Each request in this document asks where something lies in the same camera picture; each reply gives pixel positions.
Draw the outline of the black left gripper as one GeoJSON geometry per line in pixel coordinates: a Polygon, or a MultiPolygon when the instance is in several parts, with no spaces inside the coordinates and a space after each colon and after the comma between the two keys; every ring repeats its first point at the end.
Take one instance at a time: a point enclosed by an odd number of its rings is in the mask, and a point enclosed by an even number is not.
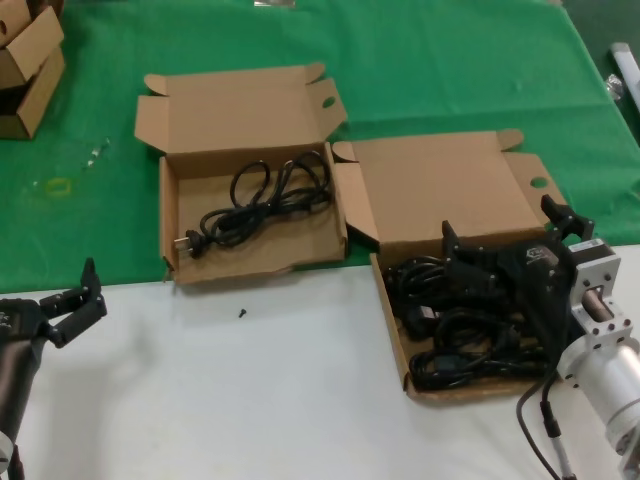
{"type": "Polygon", "coordinates": [[[39,304],[27,299],[2,299],[1,349],[42,350],[47,338],[57,348],[65,347],[106,316],[101,288],[94,259],[87,258],[79,287],[46,297],[39,304]],[[62,320],[49,324],[49,320],[58,317],[62,320]]]}

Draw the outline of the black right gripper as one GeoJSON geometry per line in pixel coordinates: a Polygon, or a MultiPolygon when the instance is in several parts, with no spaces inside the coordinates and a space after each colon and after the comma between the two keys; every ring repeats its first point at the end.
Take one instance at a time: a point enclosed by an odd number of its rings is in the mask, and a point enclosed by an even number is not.
{"type": "Polygon", "coordinates": [[[499,251],[462,245],[451,224],[443,221],[444,272],[472,293],[495,294],[500,287],[499,270],[541,346],[557,361],[571,337],[569,294],[574,275],[548,242],[559,244],[571,235],[591,240],[595,224],[549,194],[542,196],[540,206],[550,225],[540,240],[511,244],[499,251]]]}

